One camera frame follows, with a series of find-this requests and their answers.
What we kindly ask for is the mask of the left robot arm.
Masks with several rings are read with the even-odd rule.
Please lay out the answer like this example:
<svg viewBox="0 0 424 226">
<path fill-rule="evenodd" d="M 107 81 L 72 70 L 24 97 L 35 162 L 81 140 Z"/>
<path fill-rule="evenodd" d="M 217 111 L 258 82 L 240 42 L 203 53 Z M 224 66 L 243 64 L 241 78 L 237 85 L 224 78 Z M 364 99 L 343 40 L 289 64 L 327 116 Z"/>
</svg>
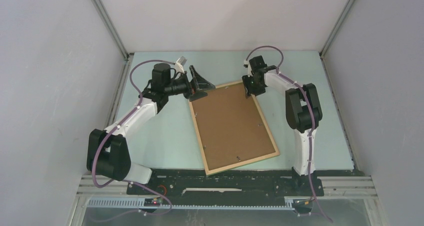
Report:
<svg viewBox="0 0 424 226">
<path fill-rule="evenodd" d="M 153 170 L 131 160 L 129 142 L 145 123 L 156 116 L 168 103 L 169 98 L 183 95 L 189 101 L 206 97 L 215 85 L 198 74 L 194 66 L 189 66 L 191 79 L 181 57 L 177 62 L 154 59 L 151 79 L 140 90 L 134 80 L 131 85 L 138 92 L 138 100 L 121 119 L 105 129 L 94 129 L 89 134 L 86 168 L 92 176 L 101 175 L 114 181 L 137 182 L 145 194 L 153 194 L 158 188 L 158 180 L 152 177 Z"/>
</svg>

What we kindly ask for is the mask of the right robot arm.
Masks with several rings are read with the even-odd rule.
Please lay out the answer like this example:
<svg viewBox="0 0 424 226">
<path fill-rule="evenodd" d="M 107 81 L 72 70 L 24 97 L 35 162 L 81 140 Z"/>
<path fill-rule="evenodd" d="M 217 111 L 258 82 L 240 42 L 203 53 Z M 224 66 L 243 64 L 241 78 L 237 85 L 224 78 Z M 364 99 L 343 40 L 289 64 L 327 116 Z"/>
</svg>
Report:
<svg viewBox="0 0 424 226">
<path fill-rule="evenodd" d="M 263 57 L 246 59 L 243 66 L 247 74 L 242 76 L 246 97 L 259 96 L 272 88 L 285 96 L 285 118 L 294 133 L 295 160 L 291 190 L 304 195 L 311 188 L 316 176 L 314 147 L 316 129 L 323 118 L 321 103 L 314 84 L 300 84 L 282 74 L 275 65 L 268 66 Z"/>
</svg>

